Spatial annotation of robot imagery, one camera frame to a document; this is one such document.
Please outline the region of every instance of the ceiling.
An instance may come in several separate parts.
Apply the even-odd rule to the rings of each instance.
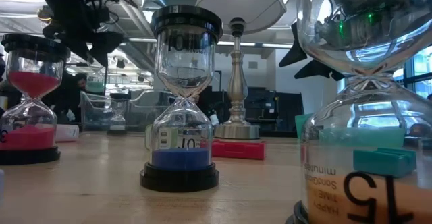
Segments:
[[[36,17],[38,9],[44,5],[43,0],[0,0],[0,35],[9,32],[24,32],[31,34],[41,34],[44,27],[43,23]],[[165,0],[167,5],[186,4],[195,5],[196,0]],[[128,38],[152,38],[149,22],[142,11],[137,10],[125,3],[108,3],[109,9],[119,16],[119,21],[114,25],[106,25],[106,28],[123,33]],[[143,11],[154,11],[159,6],[151,1],[145,1]],[[242,42],[254,43],[292,43],[292,33],[290,24],[296,17],[296,2],[288,0],[286,3],[287,12],[274,27],[258,32],[256,34],[245,35]],[[233,41],[230,35],[223,35],[222,40]],[[231,46],[218,46],[218,53],[229,53]],[[267,58],[273,49],[243,47],[246,54],[259,54]],[[111,57],[125,57],[131,63],[126,64],[127,70],[153,70],[155,57],[155,43],[127,42],[119,47]],[[110,71],[115,69],[115,62],[110,65]]]

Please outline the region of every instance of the black base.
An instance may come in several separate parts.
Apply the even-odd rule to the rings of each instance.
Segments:
[[[301,201],[294,206],[294,214],[286,220],[285,224],[308,224],[308,213]]]
[[[160,192],[196,192],[219,184],[219,172],[214,163],[199,171],[170,171],[146,163],[140,172],[141,186]]]
[[[0,165],[47,163],[59,159],[57,146],[43,150],[0,150]]]
[[[126,130],[108,130],[107,134],[110,136],[125,136],[128,133]]]

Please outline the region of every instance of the silver lamp base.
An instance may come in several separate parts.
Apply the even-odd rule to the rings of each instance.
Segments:
[[[215,126],[215,137],[233,140],[256,140],[259,139],[259,126],[218,125]]]

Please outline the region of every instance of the sand timer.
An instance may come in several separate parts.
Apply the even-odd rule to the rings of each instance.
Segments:
[[[109,120],[108,134],[112,135],[125,135],[126,120],[123,117],[126,105],[130,99],[129,94],[124,93],[111,93],[111,109],[113,110],[113,117]]]
[[[432,104],[392,80],[432,43],[432,0],[298,0],[298,38],[347,75],[305,123],[295,223],[430,223]]]
[[[151,159],[141,184],[163,192],[206,190],[219,182],[211,161],[213,127],[193,97],[210,83],[221,20],[194,6],[174,5],[153,14],[156,73],[177,97],[153,123]]]
[[[1,117],[0,165],[58,160],[57,117],[41,98],[61,83],[70,50],[57,42],[25,34],[6,34],[7,80],[25,100]]]

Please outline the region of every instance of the lamp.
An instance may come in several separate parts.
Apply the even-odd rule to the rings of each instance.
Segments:
[[[215,136],[228,139],[252,140],[259,138],[259,126],[245,120],[244,99],[248,86],[243,72],[243,54],[240,51],[241,36],[265,30],[285,13],[283,0],[198,0],[197,6],[218,15],[223,22],[223,31],[234,36],[232,74],[228,97],[232,108],[229,120],[215,128]]]

